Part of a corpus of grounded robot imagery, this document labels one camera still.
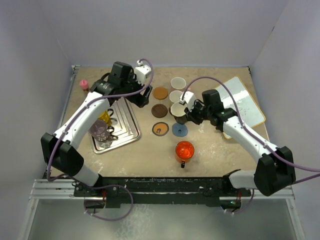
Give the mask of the light wood coaster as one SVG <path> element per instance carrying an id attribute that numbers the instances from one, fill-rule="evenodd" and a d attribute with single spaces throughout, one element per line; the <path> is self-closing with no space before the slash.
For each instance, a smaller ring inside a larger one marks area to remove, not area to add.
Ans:
<path id="1" fill-rule="evenodd" d="M 166 88 L 159 86 L 153 90 L 152 94 L 157 100 L 164 100 L 167 98 L 169 93 Z"/>

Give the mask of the dark wood coaster top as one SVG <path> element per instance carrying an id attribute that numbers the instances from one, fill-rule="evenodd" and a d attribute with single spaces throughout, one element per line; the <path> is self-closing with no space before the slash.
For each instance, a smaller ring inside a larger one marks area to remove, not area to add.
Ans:
<path id="1" fill-rule="evenodd" d="M 151 108 L 151 114 L 156 118 L 163 118 L 168 114 L 168 109 L 164 104 L 155 104 Z"/>

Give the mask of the black and white mug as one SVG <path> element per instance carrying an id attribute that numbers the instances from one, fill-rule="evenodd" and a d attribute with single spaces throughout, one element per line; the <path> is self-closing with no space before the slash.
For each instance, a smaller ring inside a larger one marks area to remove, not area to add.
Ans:
<path id="1" fill-rule="evenodd" d="M 185 108 L 186 106 L 180 104 L 179 102 L 175 102 L 170 107 L 170 112 L 178 124 L 184 125 L 188 121 L 185 113 Z"/>

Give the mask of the green mug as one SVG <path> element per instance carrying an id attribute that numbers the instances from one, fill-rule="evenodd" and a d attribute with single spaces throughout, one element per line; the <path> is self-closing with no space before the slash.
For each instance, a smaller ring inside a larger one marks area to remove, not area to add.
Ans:
<path id="1" fill-rule="evenodd" d="M 182 94 L 183 94 L 183 92 L 180 90 L 173 90 L 169 94 L 169 107 L 171 107 L 174 103 L 179 102 Z"/>

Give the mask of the silver metal tray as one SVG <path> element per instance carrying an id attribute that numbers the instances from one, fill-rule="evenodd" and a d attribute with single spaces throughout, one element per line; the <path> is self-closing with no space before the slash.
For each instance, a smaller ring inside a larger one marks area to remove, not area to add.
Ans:
<path id="1" fill-rule="evenodd" d="M 111 107 L 108 108 L 107 113 L 111 116 L 109 123 L 114 128 L 112 133 L 117 139 L 110 137 L 108 140 L 99 142 L 89 135 L 92 149 L 96 154 L 102 154 L 107 151 L 120 148 L 126 144 L 137 141 L 141 137 L 141 130 L 138 121 L 135 117 L 131 103 L 125 99 L 120 98 Z"/>

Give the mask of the pink mug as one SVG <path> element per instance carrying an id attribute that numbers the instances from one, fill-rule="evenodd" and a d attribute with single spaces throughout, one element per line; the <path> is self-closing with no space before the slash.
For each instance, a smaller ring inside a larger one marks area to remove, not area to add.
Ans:
<path id="1" fill-rule="evenodd" d="M 184 92 L 185 90 L 190 91 L 191 88 L 187 88 L 186 80 L 182 77 L 174 77 L 170 81 L 170 92 L 173 91 L 181 91 Z"/>

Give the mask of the orange mug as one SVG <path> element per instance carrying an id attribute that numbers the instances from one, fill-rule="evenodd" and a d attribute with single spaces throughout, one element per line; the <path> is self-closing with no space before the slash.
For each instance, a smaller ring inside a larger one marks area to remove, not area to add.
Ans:
<path id="1" fill-rule="evenodd" d="M 182 169 L 195 154 L 195 148 L 189 141 L 180 141 L 175 147 L 175 160 Z"/>

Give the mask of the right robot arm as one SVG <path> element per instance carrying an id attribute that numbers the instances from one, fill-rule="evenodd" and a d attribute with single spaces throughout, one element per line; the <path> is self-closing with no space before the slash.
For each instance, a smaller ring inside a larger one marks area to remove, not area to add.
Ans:
<path id="1" fill-rule="evenodd" d="M 202 93 L 202 100 L 186 91 L 179 99 L 184 106 L 186 119 L 197 125 L 209 121 L 218 131 L 232 137 L 255 160 L 256 168 L 234 170 L 225 177 L 222 190 L 228 196 L 240 189 L 256 189 L 270 196 L 296 181 L 292 151 L 269 142 L 247 126 L 233 108 L 224 107 L 220 94 L 215 89 Z"/>

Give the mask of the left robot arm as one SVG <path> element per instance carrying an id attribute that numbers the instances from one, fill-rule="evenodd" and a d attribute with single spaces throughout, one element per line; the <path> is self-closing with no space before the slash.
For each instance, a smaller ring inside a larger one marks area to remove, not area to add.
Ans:
<path id="1" fill-rule="evenodd" d="M 147 105 L 153 77 L 153 65 L 142 58 L 136 67 L 116 61 L 110 72 L 95 81 L 72 117 L 54 133 L 45 133 L 40 139 L 47 164 L 47 180 L 56 180 L 51 176 L 51 168 L 55 168 L 85 184 L 85 190 L 91 196 L 101 194 L 103 184 L 99 181 L 100 175 L 86 166 L 77 149 L 90 127 L 114 102 L 126 98 L 139 108 Z"/>

